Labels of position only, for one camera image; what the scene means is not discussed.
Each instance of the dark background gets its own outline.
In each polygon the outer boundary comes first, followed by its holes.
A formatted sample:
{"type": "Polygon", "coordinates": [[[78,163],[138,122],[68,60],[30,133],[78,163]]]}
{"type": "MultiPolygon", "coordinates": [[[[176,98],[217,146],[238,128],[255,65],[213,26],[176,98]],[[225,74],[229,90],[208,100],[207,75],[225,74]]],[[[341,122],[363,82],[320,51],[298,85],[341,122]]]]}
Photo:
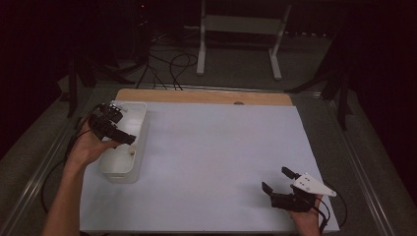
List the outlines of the dark background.
{"type": "MultiPolygon", "coordinates": [[[[253,4],[258,2],[240,1],[239,7],[234,8],[235,1],[217,1],[208,11],[254,17],[273,15],[273,8],[253,11],[253,4]]],[[[325,62],[342,62],[346,58],[353,62],[350,87],[357,92],[416,203],[417,188],[412,181],[417,177],[416,4],[405,0],[376,4],[340,2],[295,4],[287,30],[295,36],[301,32],[335,36],[331,46],[334,53],[325,62]]],[[[56,82],[68,73],[68,55],[73,46],[81,45],[91,56],[108,61],[112,52],[103,48],[109,48],[112,37],[103,30],[99,1],[0,0],[0,3],[1,158],[60,96],[56,82]]],[[[152,25],[179,38],[184,25],[200,23],[200,1],[151,1],[148,6],[152,25]]]]}

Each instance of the white paper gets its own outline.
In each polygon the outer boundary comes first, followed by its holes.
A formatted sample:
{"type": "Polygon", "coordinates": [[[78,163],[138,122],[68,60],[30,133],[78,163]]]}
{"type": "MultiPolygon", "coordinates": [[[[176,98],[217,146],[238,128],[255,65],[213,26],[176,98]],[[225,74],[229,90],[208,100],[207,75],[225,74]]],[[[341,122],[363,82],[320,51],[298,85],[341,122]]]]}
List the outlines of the white paper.
{"type": "MultiPolygon", "coordinates": [[[[147,102],[138,182],[112,184],[97,162],[85,175],[81,228],[135,232],[287,232],[262,182],[289,194],[286,166],[322,181],[294,106],[147,102]]],[[[331,214],[326,227],[338,230],[331,214]]],[[[323,205],[322,211],[327,214],[323,205]]]]}

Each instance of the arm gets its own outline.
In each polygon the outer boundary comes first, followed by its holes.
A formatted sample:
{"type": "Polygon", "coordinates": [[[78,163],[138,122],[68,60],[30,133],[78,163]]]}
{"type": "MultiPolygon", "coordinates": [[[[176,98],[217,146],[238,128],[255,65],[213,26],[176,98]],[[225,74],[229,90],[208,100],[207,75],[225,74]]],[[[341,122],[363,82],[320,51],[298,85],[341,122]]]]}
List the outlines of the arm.
{"type": "MultiPolygon", "coordinates": [[[[319,208],[323,196],[317,196],[315,207],[319,208]]],[[[301,236],[320,236],[319,213],[314,209],[307,212],[288,211],[301,236]]]]}
{"type": "Polygon", "coordinates": [[[42,236],[80,235],[80,200],[87,166],[108,148],[119,146],[103,142],[89,130],[88,122],[81,130],[65,164],[62,180],[43,226],[42,236]]]}

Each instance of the plastic bin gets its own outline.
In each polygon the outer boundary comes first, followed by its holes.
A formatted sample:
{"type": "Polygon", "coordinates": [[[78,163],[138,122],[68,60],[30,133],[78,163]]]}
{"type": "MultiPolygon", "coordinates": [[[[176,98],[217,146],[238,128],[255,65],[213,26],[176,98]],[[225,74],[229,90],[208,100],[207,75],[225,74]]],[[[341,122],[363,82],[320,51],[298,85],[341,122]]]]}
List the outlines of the plastic bin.
{"type": "Polygon", "coordinates": [[[120,102],[123,118],[119,130],[137,136],[131,146],[121,145],[107,150],[99,162],[100,172],[112,183],[132,184],[139,179],[139,169],[148,132],[147,105],[142,102],[120,102]]]}

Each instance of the cable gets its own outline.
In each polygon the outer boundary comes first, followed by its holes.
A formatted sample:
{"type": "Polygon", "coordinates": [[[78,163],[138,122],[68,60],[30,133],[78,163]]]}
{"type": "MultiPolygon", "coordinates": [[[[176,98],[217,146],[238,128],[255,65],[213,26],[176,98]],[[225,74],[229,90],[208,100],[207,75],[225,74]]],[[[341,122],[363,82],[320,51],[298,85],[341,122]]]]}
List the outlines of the cable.
{"type": "Polygon", "coordinates": [[[45,180],[43,181],[43,184],[42,184],[42,187],[40,187],[40,203],[42,204],[42,208],[43,208],[43,211],[45,212],[45,213],[48,213],[49,212],[49,209],[48,209],[48,207],[46,206],[46,203],[45,203],[45,198],[44,198],[44,192],[45,192],[45,185],[46,185],[46,182],[48,181],[48,179],[49,179],[49,177],[50,177],[50,175],[52,174],[52,172],[60,165],[60,164],[63,164],[64,163],[64,159],[62,159],[62,160],[60,160],[58,163],[56,163],[52,168],[51,168],[51,170],[49,170],[49,172],[48,172],[48,174],[46,175],[46,178],[45,178],[45,180]]]}
{"type": "MultiPolygon", "coordinates": [[[[89,112],[87,113],[87,115],[83,119],[81,119],[81,121],[79,122],[79,124],[77,126],[76,132],[75,132],[76,135],[81,131],[81,129],[83,128],[84,124],[86,124],[86,122],[88,121],[89,117],[92,115],[92,113],[99,106],[100,106],[100,104],[99,105],[96,105],[95,107],[93,107],[91,110],[89,110],[89,112]]],[[[78,138],[76,135],[73,135],[71,137],[70,141],[68,142],[67,149],[65,150],[65,155],[64,155],[64,163],[67,162],[68,154],[70,153],[71,149],[73,148],[74,143],[76,142],[76,140],[78,138]]]]}
{"type": "MultiPolygon", "coordinates": [[[[182,51],[183,52],[183,54],[187,54],[187,55],[189,55],[189,56],[191,56],[191,57],[193,57],[193,58],[195,58],[196,59],[196,61],[195,62],[193,62],[192,64],[187,64],[187,65],[178,65],[178,64],[174,64],[174,63],[172,63],[172,66],[176,66],[176,67],[191,67],[191,66],[194,66],[194,65],[197,65],[197,56],[195,56],[195,55],[193,55],[193,54],[190,54],[190,53],[187,53],[187,52],[184,52],[184,51],[182,51]]],[[[152,54],[149,54],[149,56],[150,57],[152,57],[152,58],[154,58],[154,59],[156,59],[156,60],[159,60],[159,61],[161,61],[161,62],[165,62],[165,63],[167,63],[167,64],[171,64],[171,62],[169,62],[169,61],[166,61],[166,60],[164,60],[164,59],[162,59],[162,58],[160,58],[160,57],[157,57],[157,56],[155,56],[155,55],[152,55],[152,54]]]]}
{"type": "Polygon", "coordinates": [[[319,200],[326,207],[326,209],[328,210],[328,217],[326,217],[325,214],[321,210],[319,210],[317,207],[313,206],[313,209],[315,211],[317,211],[323,218],[322,223],[320,224],[320,227],[319,227],[320,234],[322,234],[323,231],[325,230],[326,225],[328,225],[328,221],[330,220],[330,210],[328,209],[328,206],[325,204],[325,202],[323,202],[319,198],[316,198],[316,199],[319,200]]]}
{"type": "Polygon", "coordinates": [[[190,55],[189,55],[189,54],[186,54],[186,53],[180,54],[180,55],[178,55],[178,56],[176,56],[176,57],[172,58],[171,63],[169,64],[169,73],[170,73],[170,74],[171,74],[171,76],[172,76],[172,80],[173,80],[173,85],[174,85],[174,88],[175,88],[175,89],[177,89],[177,87],[176,87],[176,86],[178,86],[178,88],[179,88],[180,90],[182,90],[182,88],[181,88],[180,84],[178,83],[177,79],[178,79],[178,77],[179,77],[181,74],[183,74],[183,73],[185,72],[185,70],[187,70],[187,67],[184,67],[184,68],[182,69],[182,71],[181,71],[181,72],[180,72],[177,76],[174,76],[174,73],[172,72],[172,66],[173,66],[173,64],[174,64],[174,61],[175,61],[177,58],[181,57],[181,56],[187,56],[187,58],[188,58],[187,65],[189,65],[189,64],[190,64],[190,55]]]}
{"type": "Polygon", "coordinates": [[[197,33],[199,33],[199,32],[200,32],[200,28],[195,29],[194,31],[190,32],[190,33],[189,33],[189,34],[187,34],[187,35],[184,35],[184,37],[185,37],[185,38],[188,38],[188,37],[191,37],[191,36],[193,36],[194,34],[197,34],[197,33]]]}
{"type": "Polygon", "coordinates": [[[139,85],[141,84],[142,80],[145,77],[145,74],[147,73],[147,70],[149,68],[149,58],[147,58],[147,66],[145,67],[144,71],[142,72],[141,77],[138,80],[138,83],[136,84],[136,89],[138,89],[139,85]]]}
{"type": "Polygon", "coordinates": [[[153,73],[153,88],[155,89],[156,87],[156,82],[154,79],[157,79],[162,85],[163,87],[168,90],[168,88],[165,86],[165,84],[162,82],[162,80],[159,78],[159,76],[157,75],[157,70],[152,67],[151,65],[149,65],[150,71],[153,73]]]}
{"type": "Polygon", "coordinates": [[[78,135],[77,136],[77,139],[79,139],[81,136],[83,136],[84,134],[86,134],[86,133],[88,133],[88,132],[90,132],[91,130],[87,130],[87,131],[84,131],[84,132],[82,132],[80,135],[78,135]]]}
{"type": "Polygon", "coordinates": [[[344,200],[343,196],[328,181],[323,180],[323,182],[325,182],[326,185],[328,185],[329,187],[331,187],[337,193],[337,195],[340,197],[340,199],[341,199],[341,201],[343,203],[345,214],[344,214],[343,220],[339,224],[339,228],[341,228],[341,227],[344,226],[344,224],[346,223],[346,220],[347,220],[347,204],[346,204],[346,201],[344,200]]]}

